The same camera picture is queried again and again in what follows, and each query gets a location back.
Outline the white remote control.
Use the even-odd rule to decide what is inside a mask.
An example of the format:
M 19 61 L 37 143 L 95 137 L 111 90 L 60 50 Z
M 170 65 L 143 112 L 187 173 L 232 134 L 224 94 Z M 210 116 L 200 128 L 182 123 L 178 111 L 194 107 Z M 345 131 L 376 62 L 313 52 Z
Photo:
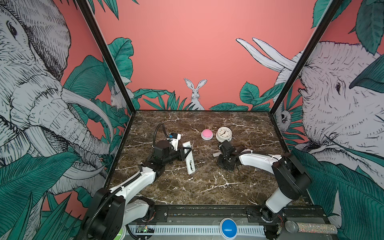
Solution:
M 188 142 L 183 143 L 183 147 L 191 147 L 192 148 L 191 142 L 188 141 Z M 191 153 L 191 155 L 188 158 L 185 159 L 185 162 L 186 162 L 188 174 L 189 175 L 193 174 L 196 171 L 194 158 L 193 158 L 193 152 Z

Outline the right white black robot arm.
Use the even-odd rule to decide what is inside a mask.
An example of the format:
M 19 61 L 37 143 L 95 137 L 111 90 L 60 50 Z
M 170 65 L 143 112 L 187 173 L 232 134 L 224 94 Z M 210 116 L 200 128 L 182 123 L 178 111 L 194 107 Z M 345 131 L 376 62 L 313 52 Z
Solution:
M 233 146 L 224 141 L 213 154 L 223 170 L 233 172 L 238 166 L 253 167 L 272 174 L 278 188 L 260 206 L 258 215 L 266 223 L 271 223 L 282 214 L 291 202 L 306 194 L 312 184 L 312 177 L 293 154 L 263 155 L 243 146 Z

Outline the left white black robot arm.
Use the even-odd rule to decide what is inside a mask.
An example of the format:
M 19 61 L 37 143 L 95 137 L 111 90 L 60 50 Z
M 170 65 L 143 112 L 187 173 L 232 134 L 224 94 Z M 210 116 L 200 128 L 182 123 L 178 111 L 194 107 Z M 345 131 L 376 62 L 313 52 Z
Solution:
M 165 166 L 173 161 L 185 161 L 191 157 L 192 146 L 185 142 L 174 149 L 169 140 L 155 144 L 147 160 L 140 164 L 139 171 L 111 189 L 99 189 L 81 223 L 77 240 L 113 240 L 122 227 L 137 219 L 146 222 L 154 216 L 153 202 L 135 196 L 157 180 Z

